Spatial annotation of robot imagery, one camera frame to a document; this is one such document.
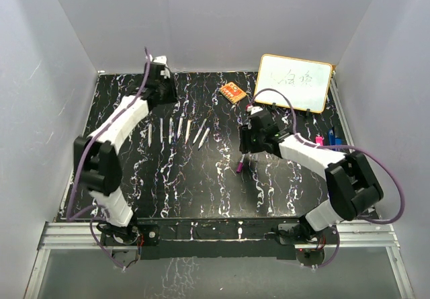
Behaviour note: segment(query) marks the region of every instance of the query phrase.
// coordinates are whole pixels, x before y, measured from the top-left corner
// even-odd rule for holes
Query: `gray floor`
[[[39,299],[400,298],[385,248],[341,248],[314,273],[292,264],[177,258],[139,261],[122,273],[101,251],[51,251]]]

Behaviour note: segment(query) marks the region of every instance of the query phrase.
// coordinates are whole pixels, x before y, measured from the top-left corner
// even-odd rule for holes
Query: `white wall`
[[[265,53],[340,61],[371,0],[59,0],[97,70],[258,69]]]
[[[337,67],[337,78],[356,145],[393,169],[406,192],[406,211],[395,224],[417,298],[430,294],[429,65],[430,0],[373,0]],[[386,175],[385,218],[398,209]]]
[[[96,72],[57,0],[0,0],[0,298],[21,298]]]

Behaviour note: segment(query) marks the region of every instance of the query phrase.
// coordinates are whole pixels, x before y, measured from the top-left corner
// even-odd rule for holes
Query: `pink marker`
[[[239,165],[237,166],[236,173],[241,173],[243,168],[243,161],[245,160],[245,153],[242,155],[241,161],[239,161]]]
[[[320,145],[320,146],[323,146],[324,145],[324,138],[321,137],[321,136],[317,136],[315,138],[315,143],[318,144],[318,145]]]

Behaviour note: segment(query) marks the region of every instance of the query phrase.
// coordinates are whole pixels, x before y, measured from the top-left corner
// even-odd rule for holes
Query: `marble pattern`
[[[256,72],[174,74],[179,101],[175,105],[157,106],[137,125],[120,150],[124,175],[121,188],[137,217],[301,216],[327,198],[325,182],[315,173],[266,153],[247,157],[243,172],[236,174],[241,158],[238,127],[246,120],[245,106],[250,99],[232,105],[218,89],[233,81],[252,96],[256,78]],[[141,79],[142,75],[102,75],[85,134],[99,127],[119,105],[130,84]],[[181,136],[177,139],[175,134],[169,144],[169,119],[173,118],[176,133],[181,116],[184,117]],[[210,127],[210,132],[198,151],[200,139],[195,145],[192,140],[204,118],[208,119],[206,127]],[[289,109],[275,108],[273,118],[280,128],[291,127]],[[192,125],[185,144],[187,120],[192,120]],[[153,130],[151,147],[149,124]],[[332,126],[340,128],[341,124],[331,94],[322,114],[306,117],[304,112],[298,112],[298,131],[310,140],[322,135],[327,141]],[[92,202],[87,192],[79,190],[73,211]],[[59,220],[65,219],[64,212],[60,211]]]

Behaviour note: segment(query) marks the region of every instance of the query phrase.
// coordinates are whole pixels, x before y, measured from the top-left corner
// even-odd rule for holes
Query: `table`
[[[159,105],[126,139],[120,150],[123,166],[122,191],[138,218],[265,218],[297,217],[327,198],[323,179],[293,161],[260,153],[247,157],[244,170],[236,174],[240,160],[238,127],[246,120],[250,98],[232,105],[218,89],[235,82],[252,96],[257,72],[175,73],[178,103]],[[98,128],[118,106],[127,88],[141,82],[142,75],[102,75],[97,82],[85,135]],[[272,110],[280,128],[292,124],[291,111]],[[169,119],[175,132],[183,116],[182,135],[168,141]],[[163,142],[160,119],[163,119]],[[187,120],[192,120],[190,140],[207,118],[210,133],[204,146],[185,144]],[[148,125],[153,138],[148,146]],[[298,112],[298,131],[314,140],[325,137],[329,128],[341,127],[331,94],[322,114]],[[344,138],[341,130],[337,135]],[[93,199],[81,190],[75,208],[90,205]],[[90,213],[83,216],[88,219]],[[64,208],[57,220],[65,219]]]

